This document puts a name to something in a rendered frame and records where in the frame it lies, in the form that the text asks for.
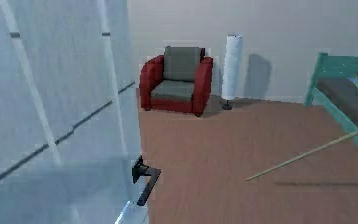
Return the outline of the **pale grey room door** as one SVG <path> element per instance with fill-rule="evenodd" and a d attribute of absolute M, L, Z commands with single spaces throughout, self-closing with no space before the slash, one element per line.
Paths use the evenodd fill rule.
<path fill-rule="evenodd" d="M 0 224 L 149 224 L 127 0 L 0 0 Z"/>

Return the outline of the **teal bed with colourful cover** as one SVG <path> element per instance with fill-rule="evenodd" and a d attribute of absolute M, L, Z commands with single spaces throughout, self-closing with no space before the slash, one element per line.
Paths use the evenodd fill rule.
<path fill-rule="evenodd" d="M 358 130 L 358 56 L 320 52 L 304 100 L 319 102 L 346 133 Z"/>

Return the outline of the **thin tan stick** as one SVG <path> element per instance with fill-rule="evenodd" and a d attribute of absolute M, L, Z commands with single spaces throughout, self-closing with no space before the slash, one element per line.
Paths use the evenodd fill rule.
<path fill-rule="evenodd" d="M 268 173 L 270 173 L 270 172 L 273 172 L 273 171 L 275 171 L 275 170 L 277 170 L 277 169 L 279 169 L 279 168 L 285 167 L 285 166 L 287 166 L 287 165 L 289 165 L 289 164 L 292 164 L 292 163 L 294 163 L 294 162 L 296 162 L 296 161 L 299 161 L 299 160 L 301 160 L 301 159 L 303 159 L 303 158 L 306 158 L 306 157 L 308 157 L 308 156 L 310 156 L 310 155 L 312 155 L 312 154 L 314 154 L 314 153 L 317 153 L 317 152 L 326 150 L 326 149 L 328 149 L 329 147 L 332 147 L 332 146 L 334 146 L 334 145 L 337 145 L 337 144 L 339 144 L 339 143 L 342 143 L 342 142 L 344 142 L 344 141 L 346 141 L 346 140 L 352 139 L 352 138 L 354 138 L 354 137 L 356 137 L 356 136 L 358 136 L 358 130 L 353 131 L 353 132 L 351 132 L 351 133 L 349 133 L 349 134 L 347 134 L 347 135 L 344 135 L 344 136 L 342 136 L 342 137 L 339 137 L 338 139 L 335 139 L 335 140 L 333 140 L 333 141 L 331 141 L 331 142 L 328 142 L 328 143 L 326 143 L 326 144 L 324 144 L 324 145 L 322 145 L 322 146 L 319 146 L 319 147 L 316 147 L 316 148 L 314 148 L 314 149 L 311 149 L 311 150 L 309 150 L 309 151 L 307 151 L 307 152 L 305 152 L 305 153 L 302 153 L 302 154 L 300 154 L 300 155 L 298 155 L 298 156 L 295 156 L 295 157 L 293 157 L 293 158 L 291 158 L 291 159 L 289 159 L 289 160 L 286 160 L 286 161 L 284 161 L 284 162 L 282 162 L 282 163 L 280 163 L 280 164 L 277 164 L 277 165 L 275 165 L 275 166 L 273 166 L 273 167 L 271 167 L 271 168 L 268 168 L 268 169 L 266 169 L 266 170 L 264 170 L 264 171 L 261 171 L 261 172 L 259 172 L 259 173 L 256 173 L 255 175 L 253 175 L 253 176 L 251 176 L 251 177 L 248 177 L 248 178 L 246 178 L 245 180 L 246 180 L 246 181 L 254 180 L 254 179 L 259 178 L 259 177 L 261 177 L 261 176 L 263 176 L 263 175 L 266 175 L 266 174 L 268 174 Z"/>

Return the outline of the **white floor lamp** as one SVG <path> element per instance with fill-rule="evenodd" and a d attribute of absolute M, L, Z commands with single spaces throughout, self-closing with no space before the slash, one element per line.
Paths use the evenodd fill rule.
<path fill-rule="evenodd" d="M 226 41 L 226 54 L 222 77 L 222 94 L 225 100 L 222 108 L 231 110 L 230 101 L 236 97 L 238 76 L 242 60 L 243 38 L 241 35 L 228 35 Z"/>

